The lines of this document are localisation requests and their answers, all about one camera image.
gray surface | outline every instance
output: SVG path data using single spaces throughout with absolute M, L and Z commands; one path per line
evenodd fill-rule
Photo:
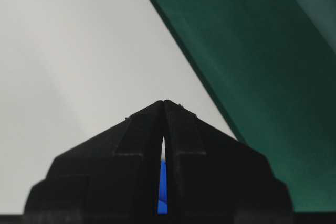
M 56 155 L 155 100 L 232 135 L 149 0 L 0 0 L 0 28 L 0 214 L 22 212 Z

white wall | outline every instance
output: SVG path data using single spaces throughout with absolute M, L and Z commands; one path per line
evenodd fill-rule
M 233 136 L 149 0 L 0 0 L 0 214 L 56 155 L 159 99 Z

green sheet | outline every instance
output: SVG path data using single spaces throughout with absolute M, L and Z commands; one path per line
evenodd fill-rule
M 288 185 L 295 210 L 335 211 L 336 55 L 298 3 L 151 1 L 238 140 Z

narrow slit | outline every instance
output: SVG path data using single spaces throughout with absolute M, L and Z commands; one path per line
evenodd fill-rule
M 161 150 L 161 168 L 160 168 L 160 183 L 159 183 L 159 202 L 158 202 L 158 214 L 167 214 L 167 174 L 166 174 L 166 156 L 165 156 L 165 147 L 164 139 L 162 141 L 162 150 Z

black plastic part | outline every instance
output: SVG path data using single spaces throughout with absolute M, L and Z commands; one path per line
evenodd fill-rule
M 158 215 L 163 137 L 168 214 Z M 23 217 L 0 216 L 0 223 L 25 224 L 149 221 L 336 223 L 335 214 L 294 214 L 262 154 L 168 100 L 56 157 L 31 189 Z

